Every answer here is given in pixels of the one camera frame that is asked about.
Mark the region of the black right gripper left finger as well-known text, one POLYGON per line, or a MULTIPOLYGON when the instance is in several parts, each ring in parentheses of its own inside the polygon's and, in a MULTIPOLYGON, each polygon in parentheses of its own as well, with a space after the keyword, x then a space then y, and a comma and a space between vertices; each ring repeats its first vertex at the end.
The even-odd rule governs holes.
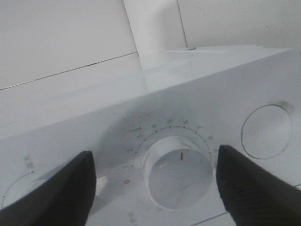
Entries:
POLYGON ((2 226, 84 226, 96 190, 95 162, 83 151, 42 185, 0 211, 2 226))

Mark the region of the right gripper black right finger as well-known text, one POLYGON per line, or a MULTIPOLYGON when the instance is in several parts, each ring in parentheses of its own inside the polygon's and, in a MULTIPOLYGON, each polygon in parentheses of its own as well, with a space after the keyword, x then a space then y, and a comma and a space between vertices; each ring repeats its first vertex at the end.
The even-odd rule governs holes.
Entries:
POLYGON ((237 226, 299 226, 301 191, 230 145, 219 147, 216 182, 237 226))

